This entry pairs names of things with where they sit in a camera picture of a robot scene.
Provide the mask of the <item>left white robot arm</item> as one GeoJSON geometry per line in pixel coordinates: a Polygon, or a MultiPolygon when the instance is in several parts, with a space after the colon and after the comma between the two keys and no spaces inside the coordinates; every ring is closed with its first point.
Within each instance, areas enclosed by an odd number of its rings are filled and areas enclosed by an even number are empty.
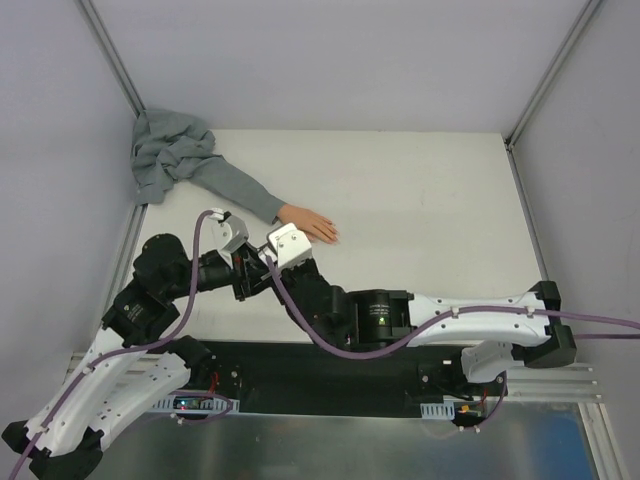
{"type": "Polygon", "coordinates": [[[179,336],[196,294],[230,286],[246,299],[264,291],[272,244],[225,240],[217,250],[189,257],[172,234],[150,238],[134,261],[133,278],[116,296],[93,343],[61,390],[29,420],[10,423],[4,442],[39,479],[85,479],[113,441],[171,394],[186,398],[184,416],[205,400],[226,414],[238,380],[201,341],[179,336]]]}

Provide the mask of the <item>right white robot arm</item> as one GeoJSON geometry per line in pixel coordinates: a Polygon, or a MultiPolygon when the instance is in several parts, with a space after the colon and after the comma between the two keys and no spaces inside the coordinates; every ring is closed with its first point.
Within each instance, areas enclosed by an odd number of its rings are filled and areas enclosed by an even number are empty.
{"type": "Polygon", "coordinates": [[[406,290],[346,291],[326,281],[312,259],[290,269],[273,261],[267,265],[274,293],[291,319],[339,358],[369,361],[460,343],[450,382],[469,395],[513,367],[561,368],[577,357],[573,332],[554,311],[552,282],[475,304],[406,290]]]}

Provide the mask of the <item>mannequin hand with nails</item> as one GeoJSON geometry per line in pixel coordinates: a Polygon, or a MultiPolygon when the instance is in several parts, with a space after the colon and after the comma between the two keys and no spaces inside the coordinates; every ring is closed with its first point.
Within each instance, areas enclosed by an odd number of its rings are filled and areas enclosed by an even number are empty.
{"type": "Polygon", "coordinates": [[[327,244],[338,242],[339,232],[335,224],[312,210],[285,204],[278,211],[276,218],[282,224],[294,224],[311,242],[321,241],[327,244]]]}

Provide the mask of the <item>grey shirt with sleeve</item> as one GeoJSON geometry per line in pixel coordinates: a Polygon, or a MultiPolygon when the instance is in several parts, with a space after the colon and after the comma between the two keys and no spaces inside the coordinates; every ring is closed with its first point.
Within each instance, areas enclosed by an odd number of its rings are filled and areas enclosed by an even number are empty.
{"type": "Polygon", "coordinates": [[[273,224],[285,202],[260,182],[214,152],[216,138],[198,117],[168,110],[144,110],[137,117],[131,147],[136,203],[158,205],[174,185],[188,181],[273,224]]]}

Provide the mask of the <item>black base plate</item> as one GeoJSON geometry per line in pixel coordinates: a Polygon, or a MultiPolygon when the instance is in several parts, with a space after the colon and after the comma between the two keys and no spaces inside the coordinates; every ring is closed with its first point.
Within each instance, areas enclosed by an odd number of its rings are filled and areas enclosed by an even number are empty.
{"type": "Polygon", "coordinates": [[[174,340],[158,353],[180,352],[197,367],[188,388],[212,387],[245,414],[417,418],[445,397],[496,397],[503,384],[469,383],[461,348],[403,348],[374,360],[343,359],[304,343],[174,340]]]}

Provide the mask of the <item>left aluminium frame post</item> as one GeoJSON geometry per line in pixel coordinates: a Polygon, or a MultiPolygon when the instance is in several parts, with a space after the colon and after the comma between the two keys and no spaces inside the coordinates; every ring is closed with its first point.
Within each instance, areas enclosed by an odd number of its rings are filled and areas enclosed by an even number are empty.
{"type": "Polygon", "coordinates": [[[145,109],[138,89],[129,74],[124,61],[112,39],[108,28],[99,13],[95,2],[91,0],[75,1],[92,37],[109,66],[117,84],[119,85],[127,103],[134,115],[138,117],[145,109]]]}

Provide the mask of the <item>aluminium frame post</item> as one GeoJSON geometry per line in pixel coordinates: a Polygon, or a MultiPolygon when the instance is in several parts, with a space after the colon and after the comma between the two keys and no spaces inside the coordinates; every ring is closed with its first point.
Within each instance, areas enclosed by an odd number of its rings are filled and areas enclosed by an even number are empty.
{"type": "Polygon", "coordinates": [[[134,115],[138,117],[145,109],[138,89],[129,74],[124,61],[112,39],[108,28],[99,13],[95,2],[91,0],[75,1],[92,37],[109,66],[117,84],[119,85],[127,103],[134,115]]]}
{"type": "Polygon", "coordinates": [[[605,5],[605,0],[588,0],[584,2],[549,64],[545,68],[541,78],[537,82],[514,126],[505,136],[504,144],[508,152],[514,149],[524,134],[535,113],[541,107],[544,99],[559,78],[565,64],[571,58],[578,43],[584,37],[600,10],[605,5]]]}

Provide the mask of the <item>right aluminium frame post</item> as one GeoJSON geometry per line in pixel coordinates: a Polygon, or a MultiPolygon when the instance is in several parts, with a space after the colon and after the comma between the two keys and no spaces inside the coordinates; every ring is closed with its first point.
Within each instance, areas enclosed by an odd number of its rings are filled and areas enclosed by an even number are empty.
{"type": "Polygon", "coordinates": [[[537,82],[514,126],[505,136],[504,144],[508,152],[514,149],[524,134],[535,113],[541,107],[544,99],[559,78],[565,64],[571,58],[578,43],[584,37],[600,10],[605,5],[605,0],[588,0],[584,2],[549,64],[545,68],[541,78],[537,82]]]}

